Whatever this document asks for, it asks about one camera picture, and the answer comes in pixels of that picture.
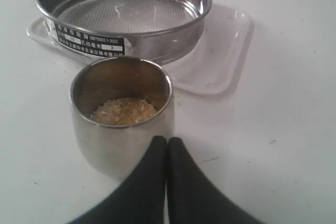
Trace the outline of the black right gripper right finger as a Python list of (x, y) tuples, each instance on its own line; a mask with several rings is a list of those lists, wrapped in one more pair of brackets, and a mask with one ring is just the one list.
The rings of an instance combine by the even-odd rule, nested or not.
[(261, 223), (213, 185), (178, 137), (168, 142), (167, 203), (170, 223)]

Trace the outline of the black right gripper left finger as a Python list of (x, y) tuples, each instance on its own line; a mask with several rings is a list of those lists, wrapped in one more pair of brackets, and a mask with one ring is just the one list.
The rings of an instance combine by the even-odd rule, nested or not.
[(166, 139), (155, 136), (121, 185), (71, 223), (163, 223), (166, 150)]

